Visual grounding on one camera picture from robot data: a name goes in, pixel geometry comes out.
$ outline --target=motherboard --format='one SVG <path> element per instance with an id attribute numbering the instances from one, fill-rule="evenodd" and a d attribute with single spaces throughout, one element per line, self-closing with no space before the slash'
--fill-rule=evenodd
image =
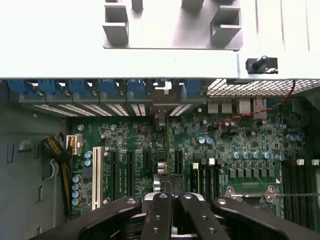
<path id="1" fill-rule="evenodd" d="M 143 200 L 161 191 L 163 176 L 180 176 L 185 192 L 208 203 L 226 196 L 284 217 L 283 198 L 267 196 L 283 193 L 282 163 L 304 160 L 310 114 L 290 105 L 262 114 L 230 119 L 205 104 L 163 126 L 149 117 L 73 118 L 73 210 Z"/>

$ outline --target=green circuit board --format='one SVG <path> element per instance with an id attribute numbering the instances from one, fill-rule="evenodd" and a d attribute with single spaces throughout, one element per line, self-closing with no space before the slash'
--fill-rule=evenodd
<path id="1" fill-rule="evenodd" d="M 107 202 L 128 195 L 142 200 L 153 191 L 159 161 L 167 163 L 168 175 L 183 176 L 186 192 L 200 193 L 207 202 L 213 197 L 225 196 L 229 187 L 236 194 L 264 194 L 273 186 L 281 194 L 282 166 L 276 156 L 296 158 L 304 150 L 303 140 L 289 141 L 286 136 L 303 135 L 304 127 L 309 124 L 309 113 L 292 112 L 290 107 L 284 107 L 268 112 L 263 124 L 253 117 L 243 117 L 235 120 L 233 126 L 222 124 L 214 128 L 213 125 L 231 114 L 208 114 L 206 105 L 199 108 L 181 117 L 167 117 L 163 127 L 156 127 L 154 119 L 148 117 L 73 119 L 72 133 L 81 134 L 83 139 L 82 154 L 73 157 L 73 174 L 82 176 L 81 200 L 73 208 L 90 209 L 92 167 L 84 166 L 84 153 L 102 146 L 110 148 L 109 156 L 103 160 L 103 197 Z M 212 143 L 201 143 L 202 138 L 208 137 Z M 259 154 L 258 159 L 250 156 L 254 152 Z M 269 154 L 268 159 L 261 157 L 264 152 Z M 244 159 L 243 153 L 249 153 L 250 157 Z M 196 177 L 193 163 L 199 166 Z M 243 199 L 243 203 L 283 217 L 281 200 L 270 204 L 248 198 Z"/>

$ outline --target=ventilation grille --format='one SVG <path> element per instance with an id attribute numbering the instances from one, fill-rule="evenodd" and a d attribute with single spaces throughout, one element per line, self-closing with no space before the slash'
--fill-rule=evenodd
<path id="1" fill-rule="evenodd" d="M 247 84 L 227 84 L 216 79 L 208 87 L 208 96 L 285 96 L 291 90 L 292 80 L 252 81 Z M 320 87 L 320 80 L 296 80 L 292 94 Z"/>

